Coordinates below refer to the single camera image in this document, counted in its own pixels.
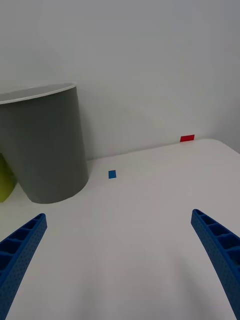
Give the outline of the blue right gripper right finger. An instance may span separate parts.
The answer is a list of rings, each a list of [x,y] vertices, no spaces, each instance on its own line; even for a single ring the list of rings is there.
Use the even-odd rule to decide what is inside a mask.
[[[198,209],[191,225],[224,289],[236,319],[240,319],[240,238]]]

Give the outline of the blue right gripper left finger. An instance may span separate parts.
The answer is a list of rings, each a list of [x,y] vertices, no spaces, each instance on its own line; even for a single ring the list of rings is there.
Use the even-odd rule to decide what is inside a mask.
[[[0,319],[4,320],[47,229],[40,213],[0,242]]]

